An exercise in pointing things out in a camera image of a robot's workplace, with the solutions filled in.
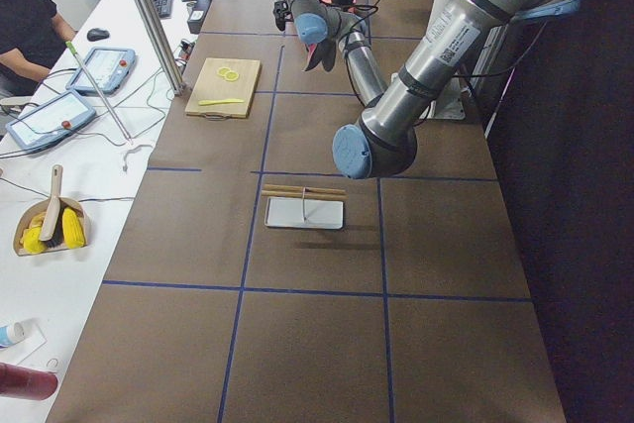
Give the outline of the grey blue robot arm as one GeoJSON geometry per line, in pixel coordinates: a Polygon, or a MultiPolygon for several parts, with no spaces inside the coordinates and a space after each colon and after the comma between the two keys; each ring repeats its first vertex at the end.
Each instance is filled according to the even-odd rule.
{"type": "Polygon", "coordinates": [[[363,21],[348,7],[322,0],[286,2],[300,41],[311,51],[309,68],[321,64],[331,70],[338,54],[348,62],[366,108],[355,124],[335,134],[333,160],[342,175],[366,179],[411,166],[415,123],[491,29],[570,15],[581,0],[448,0],[390,82],[381,76],[363,21]]]}

